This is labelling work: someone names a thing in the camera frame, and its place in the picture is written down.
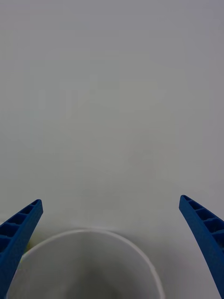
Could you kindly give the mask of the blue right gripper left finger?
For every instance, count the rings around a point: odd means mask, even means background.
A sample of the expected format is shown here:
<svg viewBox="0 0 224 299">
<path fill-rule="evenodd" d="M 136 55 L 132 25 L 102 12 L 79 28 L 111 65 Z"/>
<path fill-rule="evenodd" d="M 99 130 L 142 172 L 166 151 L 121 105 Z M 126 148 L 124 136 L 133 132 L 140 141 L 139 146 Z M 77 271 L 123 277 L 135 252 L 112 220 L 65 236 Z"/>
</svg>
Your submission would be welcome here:
<svg viewBox="0 0 224 299">
<path fill-rule="evenodd" d="M 0 225 L 0 297 L 6 298 L 14 274 L 43 214 L 42 201 L 34 202 Z"/>
</svg>

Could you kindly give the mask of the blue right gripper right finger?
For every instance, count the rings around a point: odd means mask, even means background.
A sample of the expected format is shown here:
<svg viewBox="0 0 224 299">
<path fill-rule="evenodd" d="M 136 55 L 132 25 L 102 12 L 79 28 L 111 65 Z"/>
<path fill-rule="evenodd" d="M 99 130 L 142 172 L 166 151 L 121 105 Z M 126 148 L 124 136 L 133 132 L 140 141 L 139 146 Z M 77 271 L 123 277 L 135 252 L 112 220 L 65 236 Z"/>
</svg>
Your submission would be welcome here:
<svg viewBox="0 0 224 299">
<path fill-rule="evenodd" d="M 224 298 L 224 221 L 186 195 L 180 197 L 179 210 L 197 241 L 221 298 Z"/>
</svg>

